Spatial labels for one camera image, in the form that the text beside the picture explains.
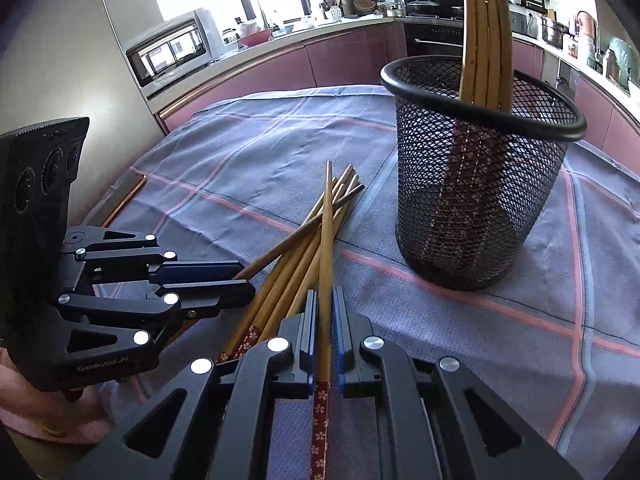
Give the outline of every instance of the floor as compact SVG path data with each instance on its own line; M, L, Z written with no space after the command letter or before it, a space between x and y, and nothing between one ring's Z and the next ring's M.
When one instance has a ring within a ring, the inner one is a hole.
M93 446L44 442L6 428L22 456L41 478L56 479L82 458Z

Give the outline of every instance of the wooden chopstick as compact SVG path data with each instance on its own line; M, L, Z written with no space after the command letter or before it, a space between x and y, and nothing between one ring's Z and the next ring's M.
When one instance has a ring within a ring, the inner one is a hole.
M348 174L351 173L351 171L353 171L353 165L349 165L347 166L347 168L345 168L344 170L344 174L345 174L345 178ZM333 179L332 183L334 185L336 185L338 183L338 179ZM322 203L324 201L324 191L322 192L322 194L320 195L320 198L318 198L318 200L316 201L316 203L314 204L314 206L312 207L311 211L309 212L309 214L306 216L305 220L303 221L303 224L305 224L306 222L308 222L310 219L312 219L314 216L316 216L316 214L320 211L320 208L322 207ZM238 332L240 330L240 327L245 325L243 332L238 335L237 332L234 332L234 334L232 335L232 337L237 337L238 338L238 346L240 345L240 343L242 342L242 338L244 337L244 334L246 333L246 330L249 329L249 326L251 325L251 322L254 320L255 314L258 312L258 309L260 309L260 306L262 304L262 302L264 301L264 298L266 296L266 294L268 294L269 290L271 289L271 287L273 286L273 283L275 282L275 279L277 277L277 275L280 273L280 271L282 270L282 266L284 265L285 262L282 262L280 264L280 267L276 270L276 267L274 267L273 269L271 269L271 272L267 275L267 278L264 280L263 284L261 285L261 287L258 289L258 292L256 293L256 296L254 298L254 300L250 303L249 308L247 310L247 312L244 314L244 316L242 317L241 321L239 322L238 325ZM238 278L238 276L244 271L241 270L238 274L236 274L235 279L236 280L242 280L243 278ZM264 297L258 302L256 301L256 298L258 298L260 295L264 294ZM187 320L182 324L182 328L180 330L178 330L178 332L176 332L173 336L171 336L169 338L169 341L167 342L166 345L164 345L165 348L167 348L172 342L174 342L176 339L178 339L182 334L184 334L185 332L187 332L188 329L190 329L193 325L195 325L199 320L198 319L193 319L193 320ZM226 358L224 358L223 360L226 360L228 358L229 355L233 355L233 353L228 353L226 352L226 348L231 348L231 343L232 341L229 340L228 341L228 346L225 347L225 350L220 354L221 357L224 357L226 355Z
M338 191L341 184L343 184L348 178L351 177L353 173L353 164L349 164L345 170L342 172L340 178L335 179L332 178L332 198L334 194ZM313 209L306 216L303 224L311 220L321 209L324 201L324 193L321 195L321 199L318 199L314 204ZM242 319L239 321L236 329L234 330L231 338L227 341L224 349L220 352L220 356L218 357L218 362L223 362L230 357L235 356L238 353L238 349L241 346L245 346L244 351L248 350L250 346L245 345L246 342L251 343L251 346L255 344L260 333L262 331L262 325L256 325L255 319L258 317L258 314L261 310L264 311L264 314L260 316L258 322L265 323L269 316L266 313L270 308L273 307L273 298L275 297L275 292L272 294L272 290L282 289L283 280L278 282L280 275L283 272L291 272L291 269L294 267L293 264L289 263L289 259L292 258L292 253L284 253L280 259L277 261L271 272L267 275L262 286L256 292L254 300L250 303L249 308Z
M489 77L489 30L485 0L476 0L476 78L474 104L486 105L486 89Z
M340 186L340 189L338 190L336 197L340 195L344 195L344 192L346 191L346 189L347 189L347 186L342 184ZM337 204L337 200L334 200L334 204L333 204L334 208L336 204ZM273 312L271 313L271 317L269 318L267 324L262 330L262 334L260 335L260 339L258 340L258 343L262 341L266 341L268 338L277 334L278 327L280 326L280 322L282 321L285 314L289 310L289 307L291 306L291 302L294 299L296 292L298 291L298 287L300 286L300 283L302 282L302 279L304 278L304 275L307 269L309 268L309 265L311 264L311 261L313 260L313 257L316 254L316 251L320 247L320 235L321 235L321 230L316 228L316 232L314 234L313 240L306 247L305 253L302 255L302 258L300 258L300 262L298 266L296 267L295 271L291 275L289 282L285 287L285 290L283 291L280 298L278 299L278 303L274 307Z
M500 17L500 110L511 113L513 102L513 36L507 0L497 0Z
M351 179L349 186L346 188L346 194L344 196L347 197L350 194L350 190L357 189L358 187L360 187L358 184L358 176L355 175ZM344 219L348 208L348 206L345 205L344 208L336 209L335 206L340 202L342 202L342 200L334 200L334 226L338 226ZM338 231L339 228L334 229L334 238ZM296 272L291 277L291 280L287 284L287 288L282 293L278 304L273 310L271 318L262 331L260 341L267 340L268 338L276 335L282 319L284 317L293 316L293 313L297 314L300 310L300 306L305 302L306 292L315 286L316 281L318 280L320 235L320 230L316 231L313 243L306 248L306 252L300 260L300 264L296 269Z
M355 175L349 184L348 189L354 189L358 185L358 176ZM334 213L334 238L337 236L338 232L344 221L347 217L349 206L345 205L341 207L337 212ZM316 283L318 282L320 272L320 249L316 250L316 254L314 255L314 259L309 264L309 268L306 270L304 278L302 279L300 286L298 287L298 291L294 299L291 301L291 306L289 307L289 311L287 312L286 317L295 316L298 314L306 301L306 294L310 288L314 288Z
M334 202L337 198L341 198L345 190L347 189L345 184L340 184L340 187L337 189L335 193ZM264 300L263 305L260 308L260 312L256 314L254 322L250 328L252 332L252 336L257 334L258 339L254 338L246 338L241 345L243 351L251 348L254 344L260 341L264 341L265 338L262 337L262 332L264 331L266 325L268 324L270 319L273 319L276 322L278 316L280 316L280 320L284 316L286 309L288 308L293 295L295 294L298 285L300 284L300 280L304 275L304 271L308 267L308 261L311 260L312 255L315 253L318 245L320 244L319 234L311 234L305 238L292 250L291 257L287 262L287 265L282 269L280 276L273 284L273 288L269 292L268 297ZM307 254L311 254L308 256L308 261L305 261L304 256ZM241 353L236 352L236 357L240 357Z
M502 59L498 0L487 0L487 16L489 19L489 77L487 79L486 106L497 110L500 104L500 60Z
M463 38L462 76L460 100L473 102L476 87L476 59L478 34L476 33L476 0L465 0L465 28Z
M334 213L328 199L331 161L326 164L324 207L320 237L320 278L318 285L318 353L310 479L325 478L326 447L329 428L329 388L331 380L331 309L334 288Z
M313 216L315 216L316 213L320 211L323 203L324 191L322 192L320 198L316 201L314 206L311 208L309 214L306 216L305 222L307 222L310 218L313 218ZM244 313L244 316L242 316L242 319L238 322L236 329L232 333L231 337L227 340L222 352L220 352L218 362L224 362L236 354L238 348L240 348L240 345L243 343L245 336L248 335L251 325L254 322L255 316L257 316L258 312L260 312L262 304L267 299L271 289L273 288L273 285L286 267L290 257L290 253L283 254L273 266L273 269L271 269L271 271L267 274L264 282L262 282L262 285L256 291L255 297L249 304L249 307Z
M364 189L364 184L360 184L358 187L352 189L349 193L345 194L339 200L335 200L333 204L334 212L340 209L343 205L348 203L358 193ZM314 232L315 229L322 223L322 212L318 212L308 222L303 223L299 228L293 231L289 236L284 238L279 244L270 249L267 253L264 253L252 264L246 266L243 270L236 274L236 280L250 280L256 274L261 272L266 266L273 262L278 256L284 254L290 248L292 248L298 241L302 240L308 234Z
M318 357L316 380L331 378L331 304L334 286L334 210L328 190L331 185L332 164L326 164L326 187L322 207L320 237L320 278L318 285Z

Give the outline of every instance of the pink bowl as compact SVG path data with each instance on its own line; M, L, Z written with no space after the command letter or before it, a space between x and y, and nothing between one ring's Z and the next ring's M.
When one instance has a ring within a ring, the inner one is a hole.
M240 43L243 46L256 46L256 45L260 45L261 43L266 43L267 41L269 41L270 37L271 37L271 29L268 28L267 30L254 32L253 34L249 34L244 38L240 38L238 40L238 43Z

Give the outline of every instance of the pink cabinet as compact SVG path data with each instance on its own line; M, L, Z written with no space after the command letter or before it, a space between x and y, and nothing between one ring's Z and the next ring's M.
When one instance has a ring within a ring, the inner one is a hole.
M316 86L304 48L260 63L251 69L213 87L203 95L168 116L164 123L170 132L181 126L199 110L223 101L255 92L300 90Z
M406 37L404 23L393 22L382 25L382 36L385 38L386 62L406 57Z
M584 140L602 150L611 122L613 103L593 83L579 77L575 87L575 104L587 119Z
M538 79L542 78L544 51L530 43L513 40L513 68Z
M386 65L382 27L363 27L306 46L316 86L380 84Z
M640 175L640 132L617 108L613 108L602 151Z

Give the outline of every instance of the kitchen counter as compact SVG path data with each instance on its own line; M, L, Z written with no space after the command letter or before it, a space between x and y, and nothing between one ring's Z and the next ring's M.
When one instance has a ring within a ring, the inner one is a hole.
M314 28L292 32L280 38L275 38L267 43L263 43L251 48L241 50L231 54L215 63L203 67L184 79L174 83L165 90L159 92L152 97L148 104L152 113L157 114L167 107L174 104L176 106L184 96L190 94L205 84L226 78L231 73L237 73L243 68L250 69L252 64L260 62L272 56L278 56L281 53L288 52L304 44L319 41L324 37L336 36L338 34L347 33L354 29L369 27L371 25L381 25L383 23L441 23L442 20L430 20L429 18L384 18L381 16L364 16L357 20L342 20L338 23L327 23L325 25L316 25ZM462 27L462 22L448 22L453 27ZM640 106L636 105L625 91L617 86L614 82L606 79L602 74L581 64L577 59L565 54L563 51L552 47L549 44L529 36L521 34L513 34L517 41L529 43L543 51L546 51L560 60L564 61L572 68L577 70L582 76L589 79L594 85L598 86L605 94L615 101L620 108L626 110L628 115L640 124Z
M323 36L329 36L347 32L354 28L367 27L371 25L380 25L382 23L393 23L393 18L384 18L382 16L363 16L357 20L345 20L343 19L338 23L327 23L324 25L316 25L314 28L307 28L305 30L299 30L286 34L280 38L274 38L267 43L252 46L244 50L238 51L231 56L224 57L219 61L209 64L208 66L196 70L189 74L184 79L174 83L168 88L158 92L155 96L149 99L148 104L153 114L158 113L160 110L167 107L169 104L177 101L183 95L188 94L194 88L215 79L225 73L241 67L244 64L249 64L258 58L268 56L271 53L275 53L278 50L286 49L287 47L295 46L296 44L302 44L305 41L311 41L316 38L322 38Z
M516 33L513 33L513 37L515 40L535 45L536 47L545 50L546 52L552 54L553 56L556 56L561 61L564 61L565 63L570 65L581 75L589 79L592 83L599 86L599 88L604 93L608 94L623 110L626 110L626 112L631 117L633 117L638 123L640 123L640 106L635 104L632 101L631 97L629 97L629 95L613 81L605 78L602 74L596 72L594 69L578 62L575 57L569 56L568 54L564 53L564 51L559 50L558 48L551 46L544 41L536 40L535 38Z

